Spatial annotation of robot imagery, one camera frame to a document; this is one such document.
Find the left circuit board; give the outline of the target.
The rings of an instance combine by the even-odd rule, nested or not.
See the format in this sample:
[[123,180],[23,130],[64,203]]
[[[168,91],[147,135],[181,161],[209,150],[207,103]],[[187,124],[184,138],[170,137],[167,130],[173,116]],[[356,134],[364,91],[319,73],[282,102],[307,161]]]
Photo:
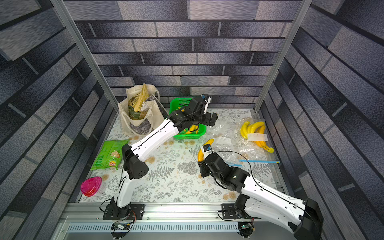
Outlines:
[[130,223],[113,223],[111,227],[111,235],[114,240],[121,240],[123,237],[125,237],[132,227],[134,226],[135,222]]

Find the yellow banana bunch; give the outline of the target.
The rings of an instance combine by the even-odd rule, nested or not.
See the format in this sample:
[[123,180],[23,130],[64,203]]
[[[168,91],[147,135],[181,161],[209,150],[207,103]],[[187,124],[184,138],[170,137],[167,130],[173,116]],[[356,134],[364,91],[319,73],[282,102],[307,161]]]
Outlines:
[[241,127],[241,135],[245,140],[251,141],[259,148],[264,149],[268,153],[274,153],[274,149],[267,145],[267,135],[265,134],[265,122],[259,121],[254,124],[246,121]]
[[202,162],[206,159],[206,157],[213,153],[212,144],[214,143],[214,139],[208,140],[203,146],[200,148],[198,153],[198,162]]

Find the aluminium frame post left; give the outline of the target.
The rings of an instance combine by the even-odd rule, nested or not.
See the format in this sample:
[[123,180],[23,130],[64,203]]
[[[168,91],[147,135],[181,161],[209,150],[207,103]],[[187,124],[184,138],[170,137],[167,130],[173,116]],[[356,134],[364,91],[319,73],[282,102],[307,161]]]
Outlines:
[[119,107],[118,107],[118,102],[116,100],[116,97],[113,95],[111,88],[109,87],[102,71],[100,70],[97,62],[95,61],[89,47],[87,46],[82,34],[80,33],[74,20],[72,19],[64,2],[61,0],[50,0],[50,2],[52,3],[53,7],[57,11],[60,19],[63,21],[65,27],[67,28],[71,37],[73,38],[76,45],[78,46],[87,64],[89,65],[92,72],[94,73],[98,83],[101,85],[102,89],[104,90],[108,100],[111,102],[112,106],[118,113]]

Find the aluminium front rail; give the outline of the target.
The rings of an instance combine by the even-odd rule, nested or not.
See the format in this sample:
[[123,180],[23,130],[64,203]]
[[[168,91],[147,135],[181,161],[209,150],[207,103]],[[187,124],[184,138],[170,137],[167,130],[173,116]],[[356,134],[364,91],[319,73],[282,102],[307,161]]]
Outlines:
[[104,211],[98,203],[68,204],[53,234],[54,240],[62,240],[70,233],[107,233],[110,237],[112,224],[135,222],[129,233],[183,233],[183,232],[238,232],[238,222],[265,222],[260,218],[238,216],[237,220],[224,221],[219,215],[221,204],[207,203],[133,203],[144,204],[142,220],[103,220]]

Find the pink plastic container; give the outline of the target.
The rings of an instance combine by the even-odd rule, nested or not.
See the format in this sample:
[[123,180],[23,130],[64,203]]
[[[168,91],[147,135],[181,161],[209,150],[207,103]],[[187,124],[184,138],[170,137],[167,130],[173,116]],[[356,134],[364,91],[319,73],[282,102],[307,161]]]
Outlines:
[[81,192],[86,197],[92,197],[94,196],[102,186],[103,180],[101,177],[92,177],[89,179],[86,179],[81,184]]

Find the aluminium frame post right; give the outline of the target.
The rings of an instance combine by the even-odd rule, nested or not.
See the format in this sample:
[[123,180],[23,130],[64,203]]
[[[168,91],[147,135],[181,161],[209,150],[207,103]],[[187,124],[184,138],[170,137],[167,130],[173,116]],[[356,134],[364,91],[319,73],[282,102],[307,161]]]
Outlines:
[[301,4],[300,4],[298,11],[295,15],[295,18],[293,19],[292,25],[291,25],[288,33],[287,33],[287,36],[285,37],[282,48],[278,52],[278,56],[277,56],[273,66],[269,72],[266,83],[264,84],[262,91],[261,91],[260,95],[258,96],[258,99],[257,99],[256,104],[254,106],[254,113],[257,116],[259,115],[258,112],[261,108],[261,105],[265,101],[267,93],[268,93],[273,81],[276,79],[276,77],[278,75],[278,70],[279,70],[286,54],[288,53],[288,50],[289,50],[289,48],[290,48],[298,30],[299,30],[299,27],[301,26],[301,24],[303,22],[303,19],[306,15],[307,11],[309,10],[311,3],[312,3],[312,0],[301,1]]

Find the beige canvas tote bag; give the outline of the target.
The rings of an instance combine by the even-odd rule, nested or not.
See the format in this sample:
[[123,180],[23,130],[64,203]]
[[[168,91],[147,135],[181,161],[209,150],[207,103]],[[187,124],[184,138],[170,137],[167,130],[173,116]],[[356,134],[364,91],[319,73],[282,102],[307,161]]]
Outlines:
[[118,107],[120,111],[122,130],[125,135],[136,135],[144,137],[152,130],[156,129],[168,115],[164,106],[160,102],[160,92],[158,89],[155,95],[151,95],[144,102],[143,108],[148,107],[149,109],[142,120],[130,119],[128,97],[125,100],[119,102]]

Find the snack packets in tote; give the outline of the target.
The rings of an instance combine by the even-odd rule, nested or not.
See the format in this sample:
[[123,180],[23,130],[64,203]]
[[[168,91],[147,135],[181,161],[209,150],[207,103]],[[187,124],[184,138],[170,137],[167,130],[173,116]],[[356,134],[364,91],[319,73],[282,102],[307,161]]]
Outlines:
[[144,102],[151,96],[156,94],[154,85],[136,85],[126,90],[129,100],[129,117],[132,120],[142,120],[147,114],[148,107],[143,108]]

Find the green plastic basket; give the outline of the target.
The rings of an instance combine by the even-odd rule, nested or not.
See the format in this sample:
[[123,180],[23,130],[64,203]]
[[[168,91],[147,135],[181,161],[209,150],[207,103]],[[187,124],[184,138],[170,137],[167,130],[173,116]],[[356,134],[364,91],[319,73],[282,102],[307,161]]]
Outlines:
[[[190,98],[175,98],[175,99],[171,100],[169,114],[171,114],[175,110],[180,109],[181,107],[187,106],[190,103],[191,99],[192,99],[192,97],[190,97]],[[188,134],[188,130],[189,129],[185,129],[181,133],[175,135],[174,139],[176,139],[176,140],[199,139],[200,137],[202,137],[203,135],[206,134],[207,127],[205,125],[199,124],[199,128],[196,131],[190,132]]]

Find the aluminium frame post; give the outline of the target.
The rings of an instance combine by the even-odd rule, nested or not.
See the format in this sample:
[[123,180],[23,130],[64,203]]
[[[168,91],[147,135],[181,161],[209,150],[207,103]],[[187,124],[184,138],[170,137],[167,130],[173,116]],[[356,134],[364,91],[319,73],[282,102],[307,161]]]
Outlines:
[[116,100],[116,97],[113,95],[111,88],[109,87],[102,71],[100,70],[97,62],[95,61],[89,47],[87,46],[82,34],[80,33],[74,20],[72,19],[64,2],[61,0],[50,0],[50,2],[52,3],[53,7],[57,11],[60,19],[63,21],[65,27],[67,28],[71,37],[73,38],[76,45],[78,46],[87,64],[89,65],[92,72],[94,73],[98,83],[101,85],[102,89],[104,90],[108,100],[111,102],[112,106],[118,113],[119,107],[118,107],[118,102]]
[[288,53],[288,50],[289,50],[289,48],[290,48],[298,30],[299,30],[299,27],[301,26],[301,24],[303,22],[303,19],[306,15],[307,11],[309,10],[311,3],[312,3],[312,0],[301,1],[301,4],[300,4],[298,11],[295,15],[295,18],[293,19],[292,25],[291,25],[288,33],[287,33],[287,36],[285,37],[282,48],[278,52],[278,56],[277,56],[273,66],[269,72],[266,83],[264,84],[262,91],[261,91],[260,95],[258,96],[258,99],[257,99],[256,104],[254,106],[254,113],[257,116],[259,115],[258,112],[261,108],[261,105],[265,101],[267,93],[268,93],[273,81],[276,79],[276,77],[278,75],[278,70],[279,70],[286,54]]

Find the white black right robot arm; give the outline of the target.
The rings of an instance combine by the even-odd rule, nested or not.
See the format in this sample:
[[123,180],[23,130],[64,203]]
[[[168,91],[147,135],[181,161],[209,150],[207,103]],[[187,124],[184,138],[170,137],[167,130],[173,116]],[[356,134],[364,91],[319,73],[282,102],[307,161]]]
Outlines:
[[260,218],[288,230],[297,240],[320,240],[324,218],[318,203],[279,192],[253,177],[252,172],[230,167],[211,151],[198,153],[202,177],[212,176],[222,188],[239,193],[237,216]]

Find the right circuit board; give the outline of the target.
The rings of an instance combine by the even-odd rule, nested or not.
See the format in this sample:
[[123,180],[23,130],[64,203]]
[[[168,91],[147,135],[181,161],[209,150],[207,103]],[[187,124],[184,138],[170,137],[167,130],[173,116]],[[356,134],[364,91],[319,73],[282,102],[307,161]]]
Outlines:
[[254,232],[254,226],[251,222],[238,222],[238,234],[244,239],[248,239]]

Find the green chips bag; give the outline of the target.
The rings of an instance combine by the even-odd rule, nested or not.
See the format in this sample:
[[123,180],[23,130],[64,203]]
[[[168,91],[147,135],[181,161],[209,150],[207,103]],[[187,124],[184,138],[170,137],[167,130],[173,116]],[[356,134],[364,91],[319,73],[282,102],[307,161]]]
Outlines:
[[105,170],[109,168],[115,168],[117,170],[123,158],[122,147],[128,144],[129,141],[130,140],[105,141],[91,170]]

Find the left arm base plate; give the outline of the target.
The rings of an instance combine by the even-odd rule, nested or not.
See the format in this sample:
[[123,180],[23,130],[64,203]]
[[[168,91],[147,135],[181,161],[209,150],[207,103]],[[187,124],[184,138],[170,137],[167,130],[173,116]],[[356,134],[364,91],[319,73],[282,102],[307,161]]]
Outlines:
[[130,204],[115,209],[112,204],[108,204],[104,211],[103,220],[142,220],[145,206],[144,204]]

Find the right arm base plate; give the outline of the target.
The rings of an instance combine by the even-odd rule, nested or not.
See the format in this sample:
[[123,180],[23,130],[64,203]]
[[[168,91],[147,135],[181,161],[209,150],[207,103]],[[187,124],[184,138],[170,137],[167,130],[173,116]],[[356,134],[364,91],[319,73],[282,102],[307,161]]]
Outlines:
[[218,211],[218,215],[224,221],[234,221],[238,219],[235,204],[221,204],[221,210]]

